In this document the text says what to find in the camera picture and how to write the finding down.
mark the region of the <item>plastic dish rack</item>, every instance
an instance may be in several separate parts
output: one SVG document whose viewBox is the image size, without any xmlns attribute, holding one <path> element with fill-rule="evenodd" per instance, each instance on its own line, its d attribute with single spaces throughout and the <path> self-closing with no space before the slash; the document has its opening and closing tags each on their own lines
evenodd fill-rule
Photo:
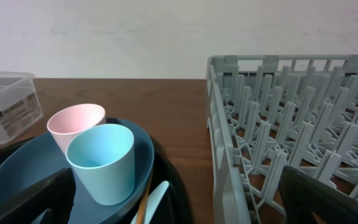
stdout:
<svg viewBox="0 0 358 224">
<path fill-rule="evenodd" d="M 358 55 L 214 56 L 206 79 L 215 223 L 260 223 L 264 204 L 285 215 L 284 166 L 358 201 Z"/>
</svg>

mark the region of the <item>white wall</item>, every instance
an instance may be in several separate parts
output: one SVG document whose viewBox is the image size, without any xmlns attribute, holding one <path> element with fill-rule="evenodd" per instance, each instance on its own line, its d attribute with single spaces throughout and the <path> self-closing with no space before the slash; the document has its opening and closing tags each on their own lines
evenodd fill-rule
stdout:
<svg viewBox="0 0 358 224">
<path fill-rule="evenodd" d="M 217 54 L 358 54 L 358 1 L 0 0 L 0 70 L 204 78 Z"/>
</svg>

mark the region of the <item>black tray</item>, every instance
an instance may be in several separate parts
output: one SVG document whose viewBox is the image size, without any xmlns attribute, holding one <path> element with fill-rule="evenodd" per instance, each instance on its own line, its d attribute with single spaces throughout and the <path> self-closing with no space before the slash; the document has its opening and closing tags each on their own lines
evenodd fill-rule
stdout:
<svg viewBox="0 0 358 224">
<path fill-rule="evenodd" d="M 26 139 L 0 149 L 0 164 L 29 140 L 30 139 Z M 190 203 L 183 182 L 176 169 L 163 155 L 161 145 L 153 138 L 152 141 L 155 149 L 155 160 L 153 165 L 154 176 L 150 186 L 150 192 L 164 180 L 169 181 L 170 187 L 160 202 L 151 223 L 193 223 Z M 137 212 L 138 205 L 139 202 L 137 202 L 119 223 L 130 223 Z"/>
</svg>

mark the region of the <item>wooden table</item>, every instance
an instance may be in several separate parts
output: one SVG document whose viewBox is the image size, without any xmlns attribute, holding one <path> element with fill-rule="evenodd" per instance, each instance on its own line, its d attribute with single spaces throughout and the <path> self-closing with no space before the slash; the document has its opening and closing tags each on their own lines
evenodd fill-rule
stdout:
<svg viewBox="0 0 358 224">
<path fill-rule="evenodd" d="M 37 78 L 34 83 L 44 117 L 15 141 L 46 132 L 48 119 L 68 106 L 99 104 L 106 116 L 137 123 L 162 145 L 186 186 L 195 222 L 213 222 L 204 80 Z"/>
</svg>

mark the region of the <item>wooden stick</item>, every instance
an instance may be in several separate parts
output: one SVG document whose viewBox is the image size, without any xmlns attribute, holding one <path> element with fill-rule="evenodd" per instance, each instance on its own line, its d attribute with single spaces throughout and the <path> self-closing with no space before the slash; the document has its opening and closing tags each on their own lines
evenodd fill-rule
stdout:
<svg viewBox="0 0 358 224">
<path fill-rule="evenodd" d="M 150 179 L 147 183 L 146 189 L 143 193 L 142 200 L 140 201 L 139 209 L 137 211 L 136 224 L 143 224 L 145 213 L 146 213 L 146 205 L 147 198 L 149 197 L 150 184 L 152 183 L 153 171 L 150 173 Z"/>
</svg>

